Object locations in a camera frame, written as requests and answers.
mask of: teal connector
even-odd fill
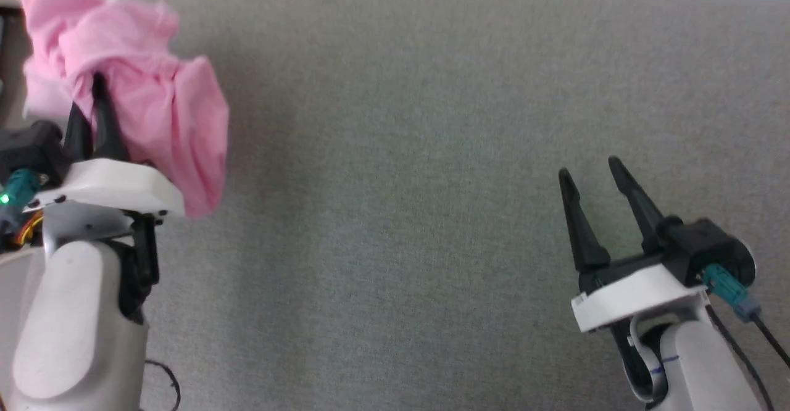
[[[29,169],[19,169],[11,174],[6,191],[0,194],[0,206],[24,209],[40,190],[39,175]]]
[[[705,271],[702,273],[702,282],[708,286],[711,293],[720,296],[727,302],[743,323],[751,322],[752,316],[760,313],[758,302],[751,299],[746,288],[722,265],[714,263],[705,267]]]
[[[40,190],[41,181],[36,172],[20,169],[12,173],[6,191],[0,194],[0,229],[18,231],[25,223],[25,206]]]

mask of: orange wire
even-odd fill
[[[30,220],[25,223],[25,226],[22,227],[22,230],[19,231],[19,234],[17,234],[17,239],[15,239],[16,243],[19,246],[23,246],[29,239],[32,239],[33,230],[36,229],[36,226],[40,225],[43,219],[43,212],[40,210],[36,211],[36,213],[30,217]]]

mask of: blue line marking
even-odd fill
[[[661,363],[674,362],[675,360],[679,360],[679,359],[680,359],[680,355],[673,355],[672,357],[667,357],[665,359],[662,359]],[[661,372],[663,372],[663,366],[650,370],[650,374],[660,374]]]

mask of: cable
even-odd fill
[[[33,238],[33,232],[36,230],[36,227],[43,222],[43,211],[37,210],[33,215],[31,215],[30,219],[22,226],[22,230],[19,231],[17,237],[15,239],[16,243],[19,246],[24,246],[25,243],[29,242]]]
[[[172,382],[170,383],[170,386],[172,386],[172,388],[175,389],[175,405],[173,405],[170,411],[178,411],[178,406],[181,405],[181,385],[178,384],[178,380],[177,378],[175,378],[175,374],[173,373],[173,370],[170,369],[170,367],[167,366],[166,364],[162,362],[157,362],[156,360],[146,359],[146,364],[150,364],[158,368],[161,368],[162,371],[164,371],[164,373],[167,374],[167,377],[170,378],[170,382]]]
[[[771,402],[771,397],[768,396],[768,390],[765,389],[765,384],[762,383],[760,375],[758,374],[757,370],[754,369],[754,365],[751,364],[746,353],[743,352],[736,339],[733,338],[733,335],[727,330],[725,324],[723,324],[719,319],[719,316],[716,315],[716,312],[713,310],[713,306],[707,305],[705,306],[705,310],[708,311],[708,315],[710,315],[710,319],[713,321],[714,326],[719,329],[719,333],[725,338],[727,343],[730,344],[730,347],[733,348],[733,352],[738,355],[738,358],[743,362],[743,366],[746,367],[747,371],[754,379],[754,383],[757,384],[757,389],[759,389],[760,395],[762,395],[762,400],[765,402],[765,408],[767,408],[768,411],[774,411],[773,402]]]
[[[784,360],[784,364],[786,364],[788,368],[790,368],[790,355],[788,355],[788,353],[784,351],[782,345],[779,344],[779,342],[776,341],[776,338],[773,337],[773,333],[771,333],[771,331],[768,330],[768,327],[765,326],[764,323],[762,323],[762,319],[760,319],[760,316],[757,315],[756,313],[753,313],[753,315],[751,315],[750,317],[752,321],[754,321],[754,324],[757,325],[757,328],[760,330],[760,332],[762,332],[762,335],[765,336],[765,340],[767,340],[768,343],[770,343],[771,346],[773,346],[773,350],[779,354],[779,357],[781,357],[782,360]]]

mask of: gray fabric surface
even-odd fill
[[[167,2],[232,107],[225,202],[163,229],[148,307],[184,409],[640,409],[570,310],[558,169],[613,254],[640,242],[609,154],[751,244],[790,343],[787,1]]]

